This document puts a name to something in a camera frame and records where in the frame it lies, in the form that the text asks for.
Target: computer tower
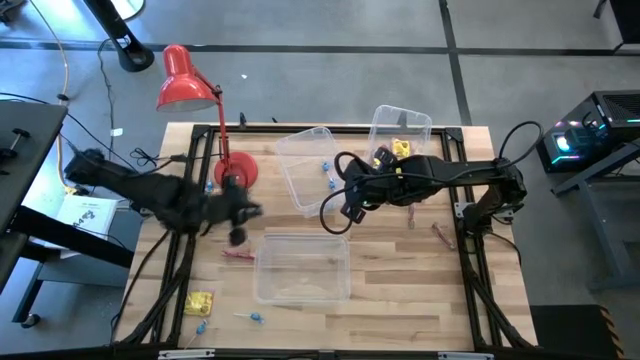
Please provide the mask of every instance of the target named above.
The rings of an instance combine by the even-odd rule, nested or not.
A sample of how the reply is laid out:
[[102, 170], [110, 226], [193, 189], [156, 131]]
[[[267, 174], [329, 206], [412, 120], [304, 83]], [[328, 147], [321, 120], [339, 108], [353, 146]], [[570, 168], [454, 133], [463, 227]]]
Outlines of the computer tower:
[[548, 173], [581, 171], [640, 137], [640, 90], [596, 91], [538, 143]]

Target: yellow object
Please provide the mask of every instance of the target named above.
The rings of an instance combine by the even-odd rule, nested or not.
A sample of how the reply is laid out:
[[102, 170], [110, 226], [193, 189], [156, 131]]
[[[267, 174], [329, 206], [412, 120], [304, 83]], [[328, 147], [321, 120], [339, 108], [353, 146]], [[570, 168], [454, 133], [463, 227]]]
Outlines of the yellow object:
[[187, 295], [184, 305], [186, 315], [209, 316], [213, 307], [213, 293], [206, 291], [193, 291]]
[[411, 155], [411, 145], [409, 141], [393, 139], [391, 149], [393, 151], [393, 155], [397, 156], [399, 159], [404, 159]]

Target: white paper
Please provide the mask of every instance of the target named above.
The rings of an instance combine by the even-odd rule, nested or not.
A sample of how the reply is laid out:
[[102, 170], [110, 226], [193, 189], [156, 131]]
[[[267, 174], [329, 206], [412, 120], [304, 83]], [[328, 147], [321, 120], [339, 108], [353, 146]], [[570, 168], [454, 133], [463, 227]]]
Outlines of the white paper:
[[[78, 230], [107, 240], [106, 234], [109, 233], [117, 205], [117, 200], [67, 195], [56, 219], [67, 225], [75, 226]], [[45, 246], [61, 249], [60, 258], [62, 259], [78, 255], [77, 252], [55, 244], [46, 243]]]

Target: lamp arm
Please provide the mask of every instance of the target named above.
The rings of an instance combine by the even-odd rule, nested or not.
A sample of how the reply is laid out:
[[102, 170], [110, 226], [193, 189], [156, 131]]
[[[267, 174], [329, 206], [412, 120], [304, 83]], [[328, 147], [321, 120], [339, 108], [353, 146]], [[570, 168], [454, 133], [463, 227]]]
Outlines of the lamp arm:
[[222, 89], [219, 85], [213, 85], [202, 75], [197, 67], [193, 67], [194, 75], [200, 79], [213, 93], [218, 103], [218, 121], [220, 121], [220, 141], [222, 142], [222, 163], [227, 171], [229, 171], [229, 143], [227, 142], [227, 129], [224, 123], [224, 103], [222, 101]]

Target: clear plastic container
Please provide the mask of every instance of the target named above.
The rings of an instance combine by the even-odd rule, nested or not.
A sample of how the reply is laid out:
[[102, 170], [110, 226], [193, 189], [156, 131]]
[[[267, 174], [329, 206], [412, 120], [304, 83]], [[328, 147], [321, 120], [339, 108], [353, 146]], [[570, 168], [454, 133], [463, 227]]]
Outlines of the clear plastic container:
[[394, 145], [410, 155], [428, 155], [431, 126], [431, 118], [426, 114], [381, 105], [373, 116], [369, 131], [369, 149], [365, 159], [371, 164], [373, 155], [380, 146], [386, 146], [393, 151]]
[[[339, 152], [329, 129], [317, 127], [282, 138], [276, 142], [276, 155], [293, 204], [304, 217], [318, 215], [322, 201], [344, 187], [333, 160]], [[323, 169], [327, 164], [328, 171]], [[329, 186], [333, 179], [334, 189]], [[344, 203], [340, 194], [327, 204], [325, 212]]]
[[256, 301], [323, 305], [351, 296], [349, 246], [342, 236], [271, 234], [256, 252]]

